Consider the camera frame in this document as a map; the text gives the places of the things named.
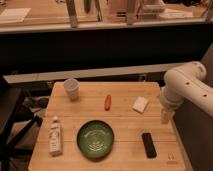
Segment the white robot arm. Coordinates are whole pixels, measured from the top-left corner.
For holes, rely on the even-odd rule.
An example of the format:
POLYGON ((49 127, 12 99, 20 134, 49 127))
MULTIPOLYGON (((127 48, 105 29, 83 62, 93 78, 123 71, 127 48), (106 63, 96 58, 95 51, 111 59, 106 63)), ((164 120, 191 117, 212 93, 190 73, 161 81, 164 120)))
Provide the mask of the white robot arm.
POLYGON ((185 99, 213 117, 213 88, 203 82, 206 75, 205 66, 198 61, 185 63, 165 73, 165 86, 159 94, 163 124, 171 120, 185 99))

